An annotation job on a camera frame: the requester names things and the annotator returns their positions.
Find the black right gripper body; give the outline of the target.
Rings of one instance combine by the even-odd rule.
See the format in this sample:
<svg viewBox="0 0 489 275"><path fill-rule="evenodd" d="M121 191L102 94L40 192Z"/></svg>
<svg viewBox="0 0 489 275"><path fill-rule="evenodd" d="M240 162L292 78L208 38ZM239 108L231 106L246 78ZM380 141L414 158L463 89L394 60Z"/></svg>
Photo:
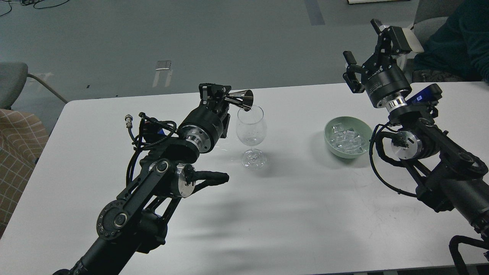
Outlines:
<svg viewBox="0 0 489 275"><path fill-rule="evenodd" d="M377 61L371 57L363 64L361 83L374 108L382 108L382 101L394 94L407 96L412 92L404 73L391 57Z"/></svg>

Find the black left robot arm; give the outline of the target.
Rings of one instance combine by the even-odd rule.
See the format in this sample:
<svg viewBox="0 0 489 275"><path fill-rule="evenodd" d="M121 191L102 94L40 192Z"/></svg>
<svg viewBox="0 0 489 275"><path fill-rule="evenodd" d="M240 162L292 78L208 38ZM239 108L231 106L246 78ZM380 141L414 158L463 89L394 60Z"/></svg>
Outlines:
<svg viewBox="0 0 489 275"><path fill-rule="evenodd" d="M182 198L229 181L222 172L196 171L199 155L227 137L231 86L202 83L200 103L185 120L160 121L139 114L133 135L131 115L126 127L134 145L126 187L100 211L98 238L71 269L56 275L117 275L136 253L148 254L164 245L168 223Z"/></svg>

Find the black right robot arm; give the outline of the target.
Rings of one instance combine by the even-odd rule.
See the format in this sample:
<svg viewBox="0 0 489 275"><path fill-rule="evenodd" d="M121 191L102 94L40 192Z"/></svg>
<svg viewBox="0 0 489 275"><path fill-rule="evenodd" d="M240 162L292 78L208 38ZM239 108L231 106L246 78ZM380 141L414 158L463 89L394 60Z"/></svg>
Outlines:
<svg viewBox="0 0 489 275"><path fill-rule="evenodd" d="M381 179L373 162L373 152L393 165L407 169L417 183L414 193L389 189L417 198L435 212L457 209L481 239L456 235L449 250L457 273L467 275L459 245L488 250L489 189L483 177L487 165L448 137L435 124L436 106L442 90L431 84L407 99L412 88L396 57L423 52L410 29L386 26L377 19L371 24L377 33L373 54L358 65L351 52L343 53L347 62L343 78L351 92L366 92L374 108L386 108L388 122L378 124L369 140L369 160L374 174Z"/></svg>

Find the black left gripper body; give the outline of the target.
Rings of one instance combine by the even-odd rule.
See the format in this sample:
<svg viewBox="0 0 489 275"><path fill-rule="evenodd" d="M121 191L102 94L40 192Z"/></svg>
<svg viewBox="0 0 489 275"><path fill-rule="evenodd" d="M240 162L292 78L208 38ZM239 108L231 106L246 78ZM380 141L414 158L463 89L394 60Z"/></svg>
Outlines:
<svg viewBox="0 0 489 275"><path fill-rule="evenodd" d="M222 120L229 111L229 104L222 109L208 109L198 106L192 110L180 124L178 137L194 143L199 153L205 154L213 150L221 139Z"/></svg>

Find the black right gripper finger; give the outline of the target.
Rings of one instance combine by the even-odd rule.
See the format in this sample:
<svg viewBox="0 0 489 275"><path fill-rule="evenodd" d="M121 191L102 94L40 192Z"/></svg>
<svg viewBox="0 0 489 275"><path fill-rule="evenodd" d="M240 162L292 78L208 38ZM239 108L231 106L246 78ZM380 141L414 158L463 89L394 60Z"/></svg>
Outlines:
<svg viewBox="0 0 489 275"><path fill-rule="evenodd" d="M405 66L405 55L413 51L408 40L410 29L398 26L386 26L379 19L370 21L377 33L377 44L369 58L369 67L381 67L396 64Z"/></svg>
<svg viewBox="0 0 489 275"><path fill-rule="evenodd" d="M343 73L343 78L350 91L355 94L365 92L365 85L362 81L358 80L356 74L359 74L360 78L366 77L368 75L369 68L365 65L358 65L356 59L353 57L353 54L350 51L344 51L343 56L346 60L346 72Z"/></svg>

